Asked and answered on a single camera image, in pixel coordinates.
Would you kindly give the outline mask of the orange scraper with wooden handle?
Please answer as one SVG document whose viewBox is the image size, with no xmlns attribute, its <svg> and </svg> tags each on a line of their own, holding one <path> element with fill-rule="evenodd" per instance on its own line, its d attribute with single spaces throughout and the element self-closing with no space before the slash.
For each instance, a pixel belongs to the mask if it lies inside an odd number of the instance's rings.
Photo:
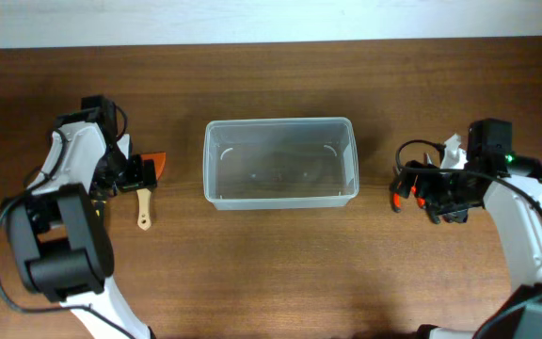
<svg viewBox="0 0 542 339">
<path fill-rule="evenodd" d="M 143 184 L 137 191 L 138 198 L 138 221 L 137 225 L 144 231 L 151 227 L 151 195 L 157 188 L 166 165 L 167 154 L 144 153 L 141 155 L 143 162 Z"/>
</svg>

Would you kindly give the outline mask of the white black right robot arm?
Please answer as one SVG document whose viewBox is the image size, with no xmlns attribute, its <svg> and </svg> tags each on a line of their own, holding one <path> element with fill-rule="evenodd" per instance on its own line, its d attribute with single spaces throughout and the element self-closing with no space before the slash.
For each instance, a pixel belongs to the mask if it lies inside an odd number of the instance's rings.
<svg viewBox="0 0 542 339">
<path fill-rule="evenodd" d="M 472 208 L 491 216 L 501 241 L 512 294 L 476 330 L 459 331 L 423 324 L 416 335 L 440 338 L 542 338 L 542 163 L 512 148 L 509 121 L 484 119 L 459 135 L 432 143 L 440 163 L 395 162 L 391 208 L 415 197 L 429 219 L 464 223 Z"/>
</svg>

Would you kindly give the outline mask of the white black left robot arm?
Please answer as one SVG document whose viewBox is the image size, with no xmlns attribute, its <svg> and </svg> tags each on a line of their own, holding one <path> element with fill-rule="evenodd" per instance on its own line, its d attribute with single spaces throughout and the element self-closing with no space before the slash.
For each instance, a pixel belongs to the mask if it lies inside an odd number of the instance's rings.
<svg viewBox="0 0 542 339">
<path fill-rule="evenodd" d="M 4 230 L 24 288 L 41 294 L 47 307 L 23 307 L 5 291 L 15 312 L 70 312 L 95 338 L 152 338 L 118 288 L 112 242 L 105 228 L 109 199 L 136 192 L 138 221 L 151 227 L 150 199 L 165 157 L 134 154 L 124 110 L 103 95 L 84 97 L 81 107 L 56 118 L 43 165 L 18 195 L 2 201 Z"/>
</svg>

